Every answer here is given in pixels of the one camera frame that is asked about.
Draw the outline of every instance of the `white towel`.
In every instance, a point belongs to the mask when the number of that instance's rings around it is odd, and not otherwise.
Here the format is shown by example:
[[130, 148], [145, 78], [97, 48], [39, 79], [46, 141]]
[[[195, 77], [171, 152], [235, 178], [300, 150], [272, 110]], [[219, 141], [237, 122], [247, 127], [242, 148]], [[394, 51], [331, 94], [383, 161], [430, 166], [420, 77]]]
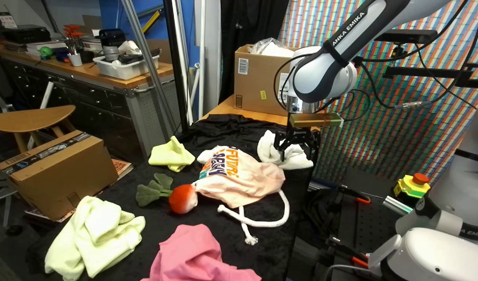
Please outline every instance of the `white towel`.
[[270, 130], [265, 132], [258, 142], [258, 156], [262, 162], [274, 163], [280, 169], [294, 170], [313, 167], [312, 160], [306, 158], [305, 151], [299, 144], [291, 144], [284, 151], [284, 162], [280, 160], [280, 153], [273, 147], [275, 134]]
[[145, 224], [144, 217], [86, 196], [48, 249], [44, 270], [58, 272], [65, 281], [76, 281], [86, 268], [93, 278], [134, 251]]

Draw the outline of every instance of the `colorful patterned wall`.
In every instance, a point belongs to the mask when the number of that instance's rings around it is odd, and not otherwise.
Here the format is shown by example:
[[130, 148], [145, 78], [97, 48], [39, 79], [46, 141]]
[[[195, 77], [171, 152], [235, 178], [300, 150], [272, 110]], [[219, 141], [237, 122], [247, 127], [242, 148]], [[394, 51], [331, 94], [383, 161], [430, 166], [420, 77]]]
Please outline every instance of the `colorful patterned wall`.
[[[287, 9], [280, 40], [288, 46], [303, 47], [320, 45], [344, 23], [362, 0], [293, 0]], [[461, 4], [454, 0], [432, 16], [406, 23], [399, 28], [435, 29], [440, 31]], [[459, 69], [469, 50], [471, 39], [478, 25], [478, 0], [466, 5], [458, 20], [431, 46], [421, 53], [430, 68]], [[390, 43], [373, 42], [360, 56], [384, 59], [390, 56]], [[478, 44], [471, 62], [478, 63]], [[407, 101], [432, 100], [443, 89], [432, 78], [395, 76], [382, 78], [384, 63], [366, 63], [371, 71], [381, 99], [395, 105]], [[396, 66], [421, 67], [419, 57], [412, 55], [396, 62]], [[359, 71], [356, 88], [371, 93], [365, 73]], [[478, 79], [478, 69], [471, 78]], [[440, 79], [449, 85], [450, 79]], [[478, 89], [455, 87], [454, 93], [478, 105]], [[332, 106], [334, 112], [342, 110], [350, 102], [347, 94]], [[349, 110], [342, 115], [351, 118], [363, 112], [365, 97], [355, 96]], [[448, 95], [434, 105], [416, 110], [385, 110], [374, 98], [369, 113], [343, 128], [322, 130], [322, 145], [314, 176], [340, 180], [346, 167], [359, 167], [365, 171], [391, 179], [403, 174], [426, 173], [436, 180], [447, 167], [451, 155], [461, 141], [474, 110], [462, 101]]]

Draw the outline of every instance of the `black curtain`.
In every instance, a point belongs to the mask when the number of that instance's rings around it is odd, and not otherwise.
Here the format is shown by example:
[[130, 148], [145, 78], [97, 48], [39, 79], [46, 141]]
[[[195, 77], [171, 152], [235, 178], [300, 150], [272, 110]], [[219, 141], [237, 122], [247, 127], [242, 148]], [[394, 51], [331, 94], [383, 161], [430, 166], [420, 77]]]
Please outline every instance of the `black curtain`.
[[278, 38], [289, 0], [221, 0], [223, 74], [220, 100], [234, 93], [234, 53], [245, 44]]

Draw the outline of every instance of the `black device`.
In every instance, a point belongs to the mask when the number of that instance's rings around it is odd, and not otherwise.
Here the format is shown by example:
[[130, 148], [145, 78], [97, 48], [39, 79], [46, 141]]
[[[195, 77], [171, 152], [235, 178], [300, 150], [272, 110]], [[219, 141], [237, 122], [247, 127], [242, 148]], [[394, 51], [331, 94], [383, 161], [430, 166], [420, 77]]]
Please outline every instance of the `black device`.
[[436, 30], [389, 30], [376, 37], [374, 41], [426, 44], [437, 35]]
[[50, 32], [39, 25], [18, 25], [17, 28], [4, 28], [3, 36], [8, 41], [19, 44], [50, 41]]
[[124, 32], [119, 28], [100, 30], [98, 36], [100, 37], [100, 43], [102, 43], [102, 46], [119, 47], [124, 41], [126, 41]]

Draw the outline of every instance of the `franka emika robot arm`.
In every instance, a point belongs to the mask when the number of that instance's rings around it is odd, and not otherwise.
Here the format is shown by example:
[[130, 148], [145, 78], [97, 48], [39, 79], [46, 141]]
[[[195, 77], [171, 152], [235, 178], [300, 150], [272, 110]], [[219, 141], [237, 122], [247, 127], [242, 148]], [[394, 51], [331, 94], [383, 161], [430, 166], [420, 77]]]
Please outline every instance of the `franka emika robot arm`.
[[[357, 72], [349, 62], [367, 44], [393, 27], [433, 14], [450, 1], [366, 0], [322, 47], [294, 52], [293, 57], [301, 57], [290, 64], [289, 114], [310, 114], [321, 100], [350, 91]], [[460, 146], [466, 151], [454, 156], [453, 165], [430, 196], [397, 222], [398, 235], [371, 255], [373, 274], [385, 281], [478, 281], [478, 173], [474, 178], [462, 174], [463, 170], [478, 171], [478, 151], [471, 149], [472, 142], [478, 143], [476, 124], [478, 110]], [[463, 182], [472, 184], [468, 198]]]

